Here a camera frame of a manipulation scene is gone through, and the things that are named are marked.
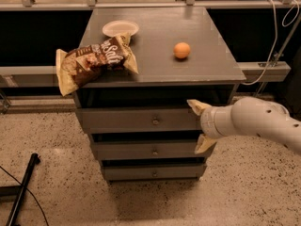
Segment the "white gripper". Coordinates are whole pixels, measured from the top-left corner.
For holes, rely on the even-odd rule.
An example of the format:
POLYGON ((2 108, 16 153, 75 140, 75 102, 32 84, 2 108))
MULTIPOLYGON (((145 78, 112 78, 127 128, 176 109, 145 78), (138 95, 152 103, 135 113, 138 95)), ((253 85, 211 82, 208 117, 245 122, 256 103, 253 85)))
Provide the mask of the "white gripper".
POLYGON ((211 106, 198 100, 187 101, 194 113, 200 116, 200 126, 205 134, 198 137, 195 154, 205 153, 215 145, 214 138, 231 136, 234 126, 231 119, 232 106, 211 106))

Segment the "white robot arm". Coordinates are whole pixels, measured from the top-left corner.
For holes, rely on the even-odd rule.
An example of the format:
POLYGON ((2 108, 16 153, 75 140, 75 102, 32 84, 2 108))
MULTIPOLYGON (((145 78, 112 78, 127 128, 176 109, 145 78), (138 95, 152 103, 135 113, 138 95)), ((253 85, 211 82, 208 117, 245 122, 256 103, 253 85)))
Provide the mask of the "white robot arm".
POLYGON ((283 105, 254 97, 244 97, 227 106, 212 106, 195 99, 187 103, 200 116, 202 133, 195 153, 205 153, 228 136, 261 137, 301 153, 301 122, 292 118, 283 105))

